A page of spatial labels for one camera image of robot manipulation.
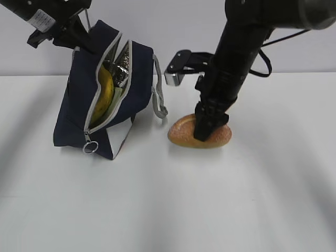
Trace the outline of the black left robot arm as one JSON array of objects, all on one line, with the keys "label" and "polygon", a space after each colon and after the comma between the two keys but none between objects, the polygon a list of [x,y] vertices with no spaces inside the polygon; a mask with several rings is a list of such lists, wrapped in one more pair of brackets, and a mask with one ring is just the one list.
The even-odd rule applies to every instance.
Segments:
[{"label": "black left robot arm", "polygon": [[1,1],[1,5],[35,28],[27,40],[34,48],[51,40],[58,47],[80,47],[92,54],[96,52],[79,17],[90,8],[91,1],[22,0]]}]

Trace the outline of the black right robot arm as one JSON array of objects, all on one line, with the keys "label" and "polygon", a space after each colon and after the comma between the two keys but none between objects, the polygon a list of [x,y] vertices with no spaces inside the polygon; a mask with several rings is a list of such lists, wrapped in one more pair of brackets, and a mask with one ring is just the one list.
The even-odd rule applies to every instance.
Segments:
[{"label": "black right robot arm", "polygon": [[195,88],[194,138],[206,141],[229,119],[228,108],[264,41],[276,28],[321,30],[335,23],[335,1],[226,1],[226,25],[205,75]]}]

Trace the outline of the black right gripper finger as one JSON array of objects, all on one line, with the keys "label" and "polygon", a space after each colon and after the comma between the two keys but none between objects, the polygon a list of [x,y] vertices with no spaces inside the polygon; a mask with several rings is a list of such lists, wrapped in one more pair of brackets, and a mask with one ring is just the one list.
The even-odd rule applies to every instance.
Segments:
[{"label": "black right gripper finger", "polygon": [[194,138],[202,142],[205,142],[215,130],[223,126],[223,114],[207,112],[201,104],[196,106],[195,116]]}]

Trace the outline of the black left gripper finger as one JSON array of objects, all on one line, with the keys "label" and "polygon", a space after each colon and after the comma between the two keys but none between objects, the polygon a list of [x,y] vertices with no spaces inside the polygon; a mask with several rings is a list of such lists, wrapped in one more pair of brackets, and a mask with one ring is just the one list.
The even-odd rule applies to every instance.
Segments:
[{"label": "black left gripper finger", "polygon": [[73,48],[78,46],[90,52],[91,54],[95,54],[97,52],[95,43],[84,28],[80,18],[72,18],[70,20],[68,26],[68,35],[70,44],[73,46]]}]

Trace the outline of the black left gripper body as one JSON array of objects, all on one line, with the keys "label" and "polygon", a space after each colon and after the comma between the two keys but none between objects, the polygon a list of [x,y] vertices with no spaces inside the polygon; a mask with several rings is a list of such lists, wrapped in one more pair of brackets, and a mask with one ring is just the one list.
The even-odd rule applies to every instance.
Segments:
[{"label": "black left gripper body", "polygon": [[52,40],[55,46],[74,49],[68,35],[70,20],[79,18],[90,5],[91,1],[32,1],[30,6],[35,12],[27,22],[35,31],[27,43],[37,48],[45,40]]}]

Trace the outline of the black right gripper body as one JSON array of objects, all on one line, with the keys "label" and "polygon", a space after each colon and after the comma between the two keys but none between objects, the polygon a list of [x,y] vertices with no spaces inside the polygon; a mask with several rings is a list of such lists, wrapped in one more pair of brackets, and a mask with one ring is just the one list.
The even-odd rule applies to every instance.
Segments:
[{"label": "black right gripper body", "polygon": [[247,75],[267,78],[272,73],[270,59],[261,49],[271,33],[263,25],[225,25],[205,75],[195,86],[200,91],[198,104],[207,112],[223,114],[223,125]]}]

